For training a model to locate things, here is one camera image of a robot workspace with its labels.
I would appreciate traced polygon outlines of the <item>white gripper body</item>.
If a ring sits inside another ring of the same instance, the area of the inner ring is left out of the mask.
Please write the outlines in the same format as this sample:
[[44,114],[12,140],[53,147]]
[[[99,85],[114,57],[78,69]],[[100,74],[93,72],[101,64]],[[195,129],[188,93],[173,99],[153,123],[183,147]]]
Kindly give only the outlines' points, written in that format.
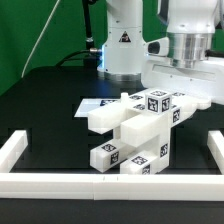
[[224,56],[210,51],[211,36],[168,36],[145,47],[141,82],[224,104]]

